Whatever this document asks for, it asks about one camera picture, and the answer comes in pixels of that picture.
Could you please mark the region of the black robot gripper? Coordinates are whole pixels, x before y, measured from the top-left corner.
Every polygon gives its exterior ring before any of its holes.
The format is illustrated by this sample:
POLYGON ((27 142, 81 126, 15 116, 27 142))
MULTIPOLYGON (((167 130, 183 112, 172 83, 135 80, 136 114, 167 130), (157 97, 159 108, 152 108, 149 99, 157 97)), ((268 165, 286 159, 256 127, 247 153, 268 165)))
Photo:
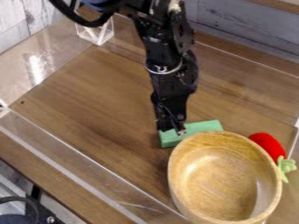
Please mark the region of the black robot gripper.
POLYGON ((177 136, 185 134, 184 120, 168 116, 185 116, 185 106, 189 94, 196 91, 199 83, 197 60, 192 51, 181 56, 181 67, 169 74, 151 74, 153 93, 151 100, 159 116, 156 128, 165 132, 175 130, 177 136))

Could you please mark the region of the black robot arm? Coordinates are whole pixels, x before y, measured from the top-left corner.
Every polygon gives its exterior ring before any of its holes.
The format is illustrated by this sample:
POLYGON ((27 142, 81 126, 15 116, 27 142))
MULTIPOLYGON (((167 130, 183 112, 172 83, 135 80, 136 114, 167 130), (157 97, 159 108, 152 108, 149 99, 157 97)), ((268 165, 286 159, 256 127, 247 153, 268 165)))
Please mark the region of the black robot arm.
POLYGON ((199 68, 192 52, 193 29, 183 0, 99 0, 132 19, 144 44, 144 67, 151 76, 151 101, 160 131, 184 135, 187 101, 196 91, 199 68))

